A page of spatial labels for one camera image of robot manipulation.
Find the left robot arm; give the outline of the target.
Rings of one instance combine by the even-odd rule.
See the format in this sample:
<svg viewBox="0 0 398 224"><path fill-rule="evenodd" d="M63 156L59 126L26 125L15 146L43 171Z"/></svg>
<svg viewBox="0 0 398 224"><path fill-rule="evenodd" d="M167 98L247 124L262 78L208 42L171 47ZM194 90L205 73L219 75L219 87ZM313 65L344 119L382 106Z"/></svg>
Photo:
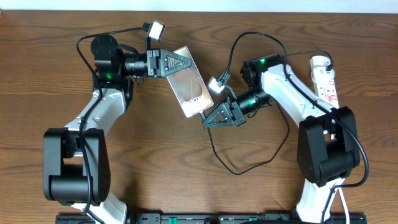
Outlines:
<svg viewBox="0 0 398 224"><path fill-rule="evenodd" d="M113 33L91 35L93 92L82 112L43 136L43 193L49 201L79 209L93 223L131 223L128 205L110 190L106 135L132 101L134 78L163 78L193 67L189 57L120 44Z"/></svg>

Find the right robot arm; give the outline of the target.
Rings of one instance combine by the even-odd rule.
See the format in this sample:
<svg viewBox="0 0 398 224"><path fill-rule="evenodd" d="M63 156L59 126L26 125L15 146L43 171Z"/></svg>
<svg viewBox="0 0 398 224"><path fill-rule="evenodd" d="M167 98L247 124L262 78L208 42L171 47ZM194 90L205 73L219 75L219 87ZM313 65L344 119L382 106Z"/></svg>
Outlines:
<svg viewBox="0 0 398 224"><path fill-rule="evenodd" d="M240 126L250 113L275 101L298 126L297 162L305 177L301 199L295 208L303 222L331 220L335 192L359 165L357 130L353 112L340 107L334 83L333 59L322 50L310 59L310 90L279 54L246 60L241 76L248 90L235 99L219 101L202 115L206 129Z"/></svg>

